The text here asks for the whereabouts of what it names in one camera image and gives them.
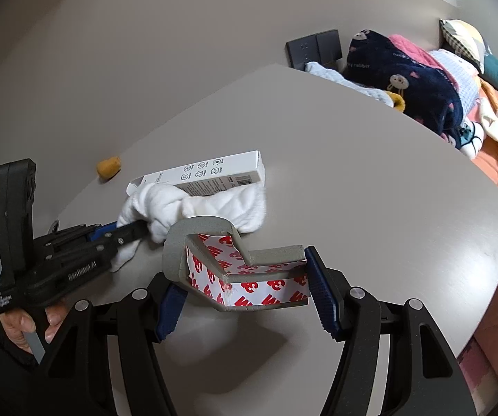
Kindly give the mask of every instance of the gray table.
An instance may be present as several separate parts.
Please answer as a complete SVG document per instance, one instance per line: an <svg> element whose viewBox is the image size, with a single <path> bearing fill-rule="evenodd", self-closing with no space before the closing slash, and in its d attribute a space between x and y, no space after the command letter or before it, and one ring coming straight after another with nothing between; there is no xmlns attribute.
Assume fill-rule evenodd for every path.
<svg viewBox="0 0 498 416"><path fill-rule="evenodd" d="M137 176L257 149L268 216L245 237L248 248L316 245L327 266L379 300L423 300L458 354L498 284L497 187L405 115L303 72L266 67L177 115L121 153L122 172L89 184L62 212L61 226L115 220ZM119 300L147 285L160 256L159 246L143 243L118 273L74 298ZM227 314L190 296L156 351L180 416L312 415L341 347L312 302ZM369 414L380 410L387 349L383 339ZM112 371L119 376L115 362Z"/></svg>

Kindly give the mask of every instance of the product box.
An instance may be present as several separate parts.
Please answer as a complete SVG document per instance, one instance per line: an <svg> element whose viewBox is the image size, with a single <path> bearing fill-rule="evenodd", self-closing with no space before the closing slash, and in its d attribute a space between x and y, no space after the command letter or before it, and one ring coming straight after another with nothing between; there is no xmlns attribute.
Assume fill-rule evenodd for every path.
<svg viewBox="0 0 498 416"><path fill-rule="evenodd" d="M126 193L132 195L145 183L162 183L173 184L191 196L207 196L264 180L265 167L256 150L150 173L130 181Z"/></svg>

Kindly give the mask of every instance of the navy blanket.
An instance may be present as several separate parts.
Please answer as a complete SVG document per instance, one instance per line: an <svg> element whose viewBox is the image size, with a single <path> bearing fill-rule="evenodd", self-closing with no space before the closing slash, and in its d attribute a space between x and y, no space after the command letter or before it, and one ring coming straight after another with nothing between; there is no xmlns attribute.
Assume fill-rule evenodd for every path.
<svg viewBox="0 0 498 416"><path fill-rule="evenodd" d="M381 34L364 30L351 41L343 76L356 83L400 94L404 113L461 148L463 107L445 72L416 62Z"/></svg>

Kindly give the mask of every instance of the orange sponge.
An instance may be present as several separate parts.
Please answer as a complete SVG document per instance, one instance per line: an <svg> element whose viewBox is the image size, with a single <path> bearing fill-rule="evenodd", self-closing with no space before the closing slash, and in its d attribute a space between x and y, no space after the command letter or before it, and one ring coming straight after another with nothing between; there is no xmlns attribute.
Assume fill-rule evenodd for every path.
<svg viewBox="0 0 498 416"><path fill-rule="evenodd" d="M112 158L104 159L97 164L97 173L103 180L109 180L120 172L121 168L120 158L112 156Z"/></svg>

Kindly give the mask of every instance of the barcode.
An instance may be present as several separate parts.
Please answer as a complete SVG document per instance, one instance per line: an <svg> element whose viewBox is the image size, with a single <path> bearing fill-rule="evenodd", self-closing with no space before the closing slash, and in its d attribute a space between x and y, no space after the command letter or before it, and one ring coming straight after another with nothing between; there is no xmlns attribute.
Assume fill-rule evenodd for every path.
<svg viewBox="0 0 498 416"><path fill-rule="evenodd" d="M253 180L251 180L251 175L243 175L241 177L236 177L237 185L243 186L244 184L251 184Z"/></svg>

